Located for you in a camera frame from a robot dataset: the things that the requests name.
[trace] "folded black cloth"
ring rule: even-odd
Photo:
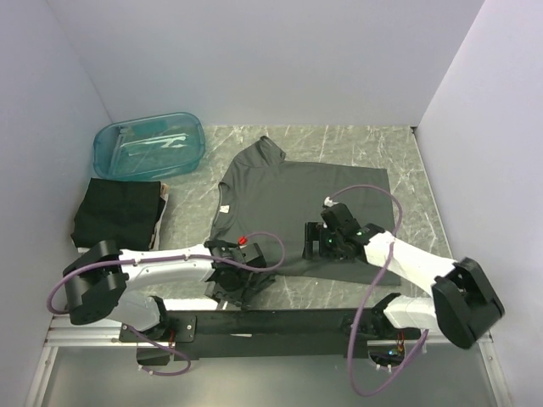
[[[78,248],[112,239],[119,248],[149,250],[165,205],[159,181],[92,178],[77,210],[71,238]]]

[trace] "dark gray cloth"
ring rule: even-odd
[[[389,190],[387,171],[345,165],[285,161],[286,154],[270,138],[261,137],[240,152],[219,183],[220,203],[211,227],[211,239],[237,242],[252,231],[277,234],[287,249],[278,271],[287,276],[310,276],[368,284],[378,268],[360,261],[302,259],[304,225],[322,221],[324,198],[353,184],[372,184]],[[337,199],[346,204],[361,225],[394,227],[392,203],[373,190],[345,192]],[[268,265],[277,263],[281,249],[273,239],[255,237]],[[399,285],[390,272],[382,285]]]

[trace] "marble table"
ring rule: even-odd
[[[432,254],[451,256],[410,127],[219,125],[206,126],[204,131],[207,151],[198,169],[165,180],[170,186],[170,201],[160,231],[161,249],[184,248],[209,237],[219,199],[218,182],[239,151],[267,135],[285,151],[289,161],[387,169],[390,190],[405,210],[398,237]],[[145,293],[164,299],[203,298],[205,288],[205,283],[177,282],[149,287]],[[278,276],[254,299],[251,308],[356,307],[366,289],[366,285],[349,282]],[[378,287],[368,306],[388,293],[425,295],[418,287],[402,281],[399,287]]]

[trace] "wall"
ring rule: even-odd
[[[457,257],[505,303],[493,330],[517,406],[540,405],[543,3],[487,0],[417,131]]]
[[[417,125],[483,0],[48,0],[115,121]]]
[[[92,138],[109,119],[45,2],[0,2],[0,55],[0,404],[18,406],[51,319],[48,289],[74,257]]]

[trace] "blue plastic bin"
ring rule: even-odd
[[[151,181],[196,170],[204,153],[196,116],[164,114],[103,128],[94,138],[94,170],[107,180]]]

